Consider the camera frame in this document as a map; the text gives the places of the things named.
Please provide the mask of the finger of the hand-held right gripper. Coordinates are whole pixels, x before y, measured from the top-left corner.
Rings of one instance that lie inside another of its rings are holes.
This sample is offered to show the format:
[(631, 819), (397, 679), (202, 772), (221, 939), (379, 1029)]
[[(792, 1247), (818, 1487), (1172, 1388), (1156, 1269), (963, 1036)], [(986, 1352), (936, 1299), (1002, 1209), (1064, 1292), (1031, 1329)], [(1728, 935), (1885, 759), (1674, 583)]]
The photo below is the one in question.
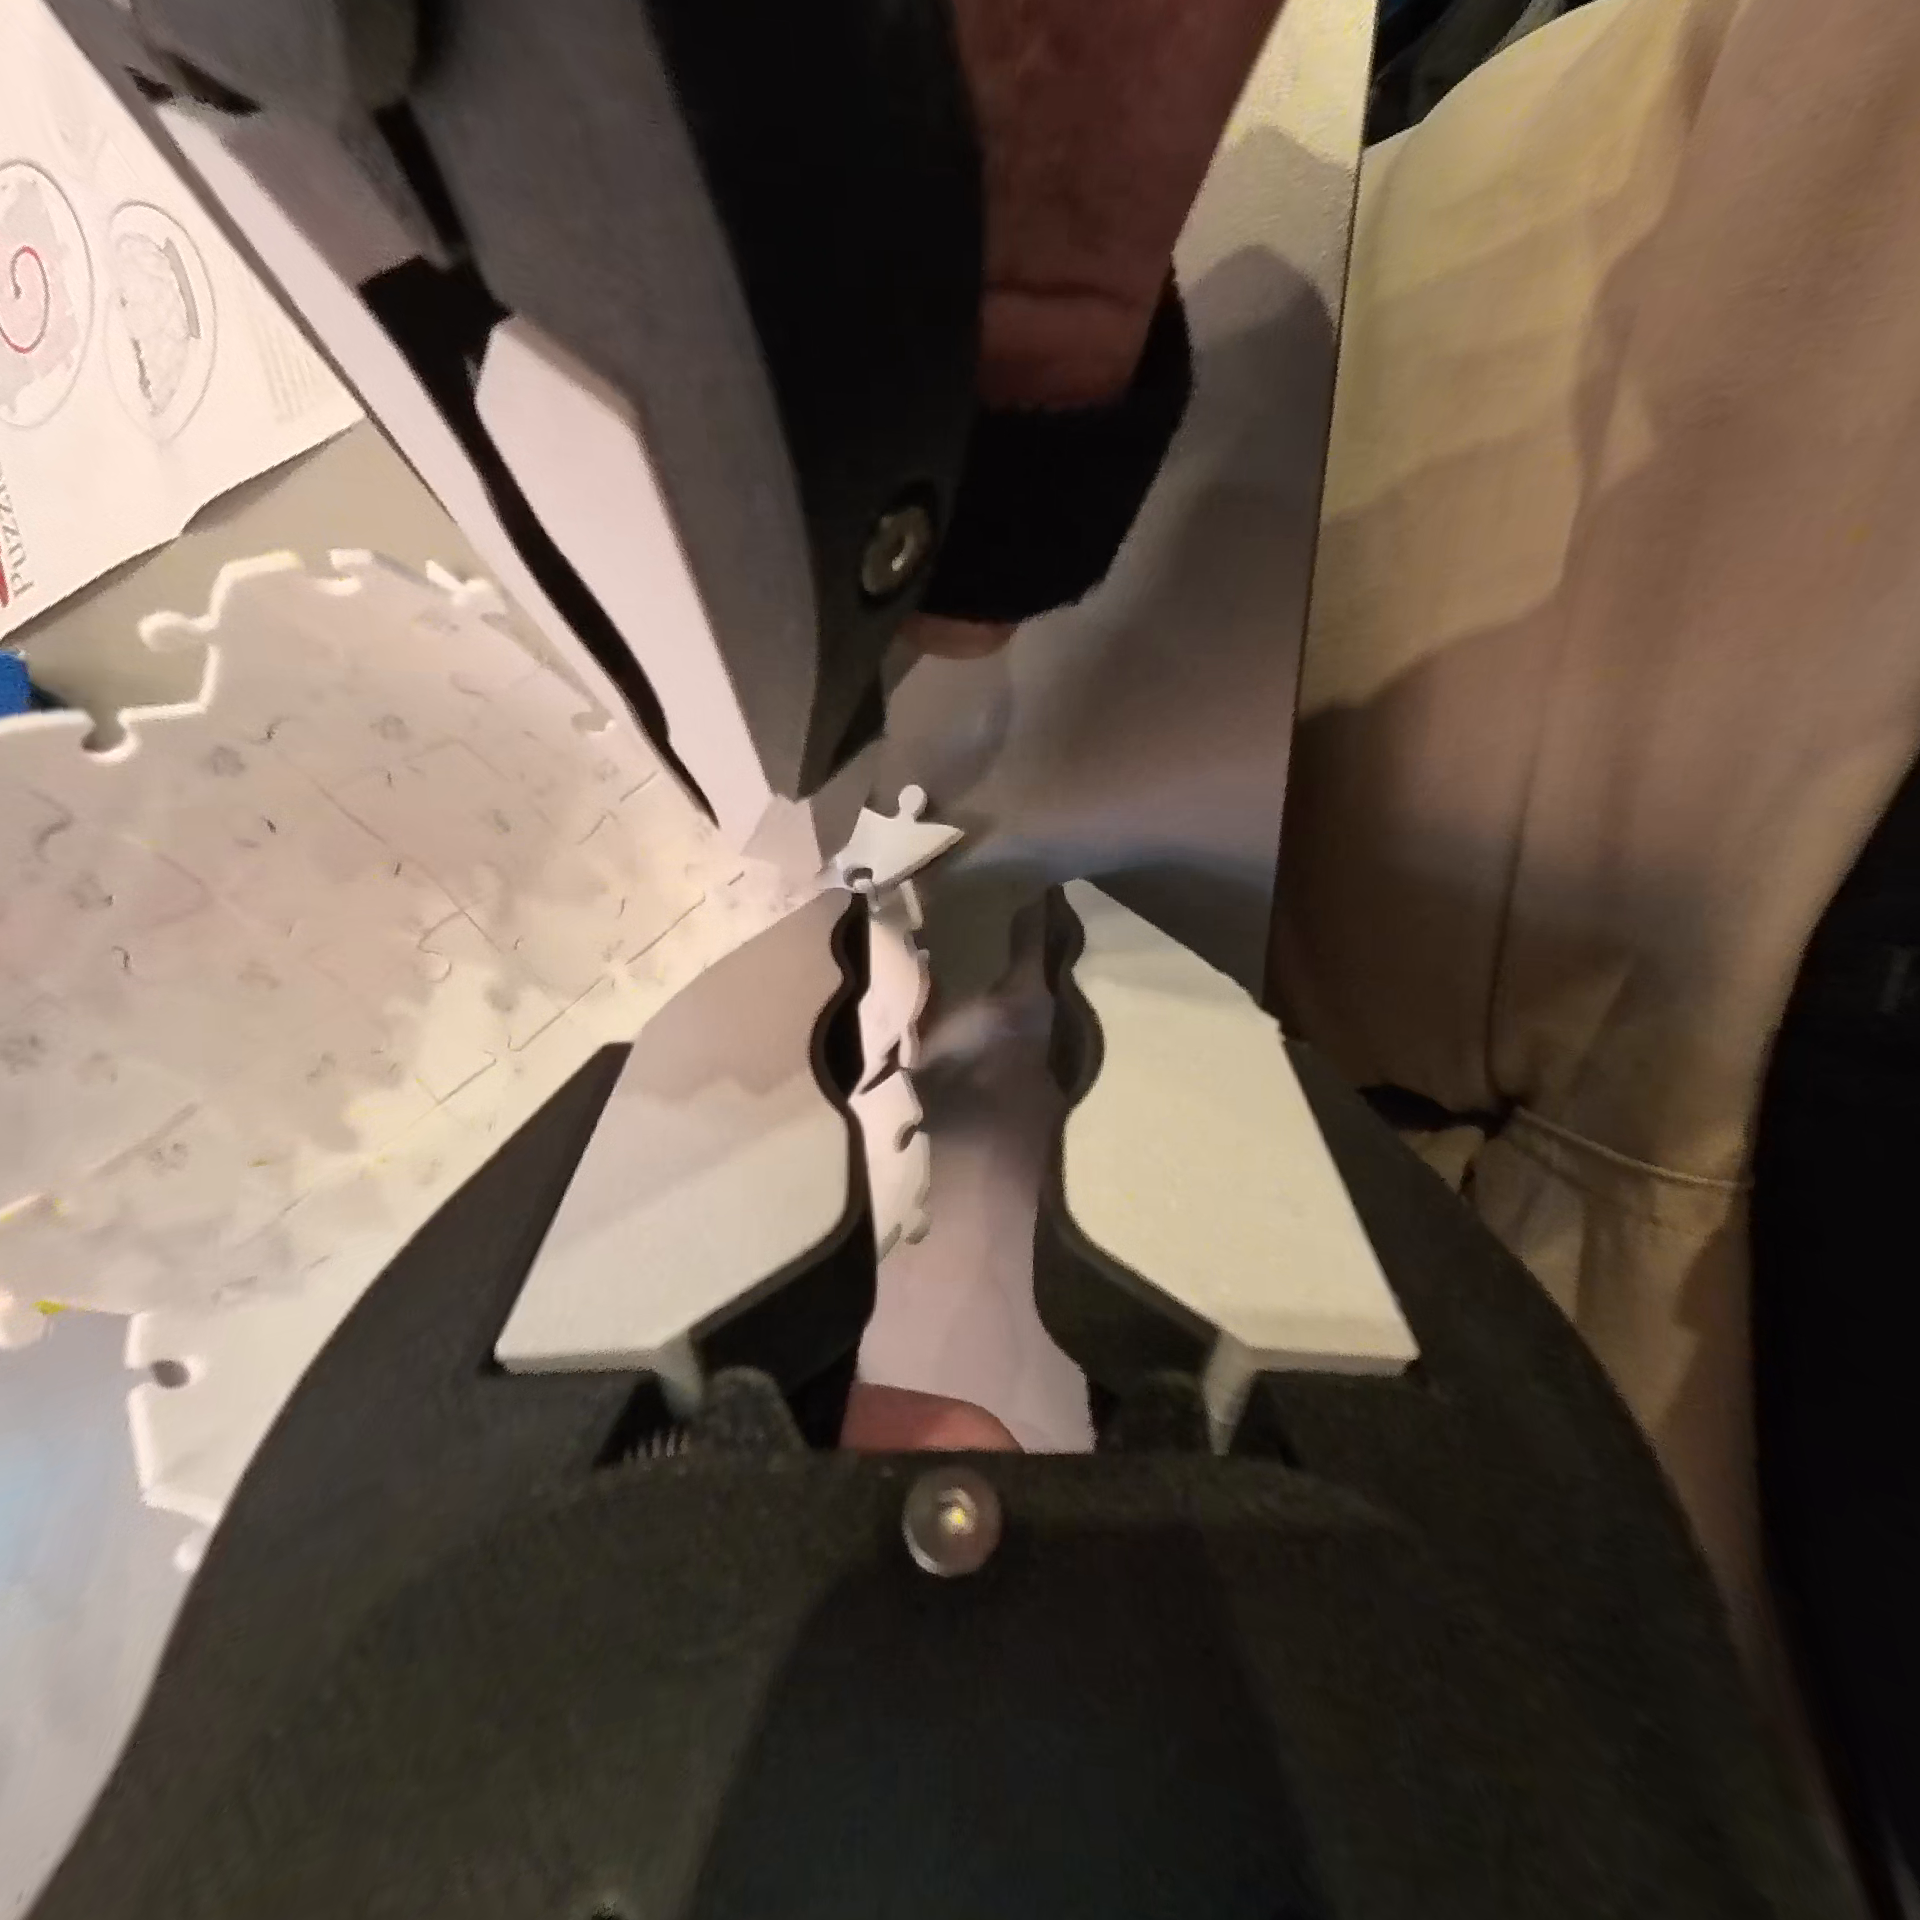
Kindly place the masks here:
[[(615, 661), (611, 620), (541, 531), (478, 420), (476, 379), (496, 321), (483, 326), (478, 373), (454, 365), (453, 392), (432, 395), (427, 374), (416, 369), (392, 329), (229, 149), (215, 113), (163, 105), (158, 119), (182, 168), (246, 238), (367, 413), (459, 524), (474, 552), (604, 703), (620, 700), (636, 711), (640, 695), (618, 691), (618, 669), (634, 665)], [(786, 861), (786, 841), (725, 841), (741, 856)]]
[(640, 417), (528, 320), (493, 324), (476, 413), (655, 696), (663, 744), (727, 841), (815, 841), (800, 796), (814, 691), (812, 592), (752, 536), (696, 569)]

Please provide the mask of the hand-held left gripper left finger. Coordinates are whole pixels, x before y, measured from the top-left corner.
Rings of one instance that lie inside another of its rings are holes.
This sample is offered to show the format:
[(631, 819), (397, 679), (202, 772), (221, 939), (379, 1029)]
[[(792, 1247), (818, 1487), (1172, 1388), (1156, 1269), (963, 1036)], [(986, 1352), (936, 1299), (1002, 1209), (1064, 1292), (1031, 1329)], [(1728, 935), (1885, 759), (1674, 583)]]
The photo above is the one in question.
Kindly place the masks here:
[(688, 1417), (733, 1368), (838, 1420), (876, 1307), (863, 1063), (868, 911), (815, 895), (714, 960), (636, 1036), (493, 1358), (645, 1374)]

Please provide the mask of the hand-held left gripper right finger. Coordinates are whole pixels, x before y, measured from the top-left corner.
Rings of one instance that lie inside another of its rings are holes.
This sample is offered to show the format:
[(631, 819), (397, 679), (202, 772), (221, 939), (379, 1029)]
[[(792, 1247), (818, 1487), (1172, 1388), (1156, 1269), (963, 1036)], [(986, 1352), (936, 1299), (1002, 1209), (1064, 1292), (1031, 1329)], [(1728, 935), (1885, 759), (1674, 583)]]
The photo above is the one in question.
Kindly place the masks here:
[(1047, 892), (1059, 1091), (1032, 1235), (1093, 1447), (1227, 1453), (1276, 1377), (1402, 1385), (1420, 1342), (1279, 1023), (1133, 908)]

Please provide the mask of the single curved puzzle piece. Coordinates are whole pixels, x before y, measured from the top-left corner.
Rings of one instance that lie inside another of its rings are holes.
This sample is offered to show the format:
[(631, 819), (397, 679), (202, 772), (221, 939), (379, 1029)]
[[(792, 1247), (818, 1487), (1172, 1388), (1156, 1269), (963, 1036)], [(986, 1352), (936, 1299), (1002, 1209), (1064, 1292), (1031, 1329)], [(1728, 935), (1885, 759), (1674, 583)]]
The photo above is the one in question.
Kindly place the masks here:
[(964, 841), (964, 830), (936, 821), (922, 784), (901, 784), (886, 799), (876, 796), (856, 815), (835, 856), (838, 879), (871, 895), (886, 895)]

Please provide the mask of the partly built white puzzle ball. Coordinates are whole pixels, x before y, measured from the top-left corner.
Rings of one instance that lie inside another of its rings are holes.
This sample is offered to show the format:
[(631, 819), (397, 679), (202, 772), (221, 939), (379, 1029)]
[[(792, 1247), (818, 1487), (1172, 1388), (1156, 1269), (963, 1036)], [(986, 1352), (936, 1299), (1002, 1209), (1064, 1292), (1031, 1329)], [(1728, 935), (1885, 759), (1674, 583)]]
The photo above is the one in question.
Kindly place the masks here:
[(503, 595), (338, 550), (147, 614), (202, 669), (5, 720), (5, 1347), (127, 1321), (198, 1536), (379, 1269), (611, 1041), (822, 884), (733, 852)]

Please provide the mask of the person's right hand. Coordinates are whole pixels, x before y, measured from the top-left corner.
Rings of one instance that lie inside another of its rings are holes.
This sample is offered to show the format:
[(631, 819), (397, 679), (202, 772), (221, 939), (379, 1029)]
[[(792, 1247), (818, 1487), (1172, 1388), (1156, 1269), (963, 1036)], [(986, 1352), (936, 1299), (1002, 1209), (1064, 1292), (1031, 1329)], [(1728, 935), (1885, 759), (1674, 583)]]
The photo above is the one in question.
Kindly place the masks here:
[(1114, 567), (1192, 391), (1172, 255), (1279, 3), (954, 5), (982, 179), (976, 417), (912, 655)]

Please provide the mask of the folded paper instruction leaflet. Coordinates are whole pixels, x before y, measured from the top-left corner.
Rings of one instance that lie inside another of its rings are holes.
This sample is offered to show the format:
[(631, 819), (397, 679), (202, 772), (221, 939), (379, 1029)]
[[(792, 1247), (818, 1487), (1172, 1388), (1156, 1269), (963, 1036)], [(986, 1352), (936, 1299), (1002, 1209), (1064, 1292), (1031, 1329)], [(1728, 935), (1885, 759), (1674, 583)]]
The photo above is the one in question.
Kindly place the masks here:
[(3, 5), (3, 635), (362, 420), (45, 5)]

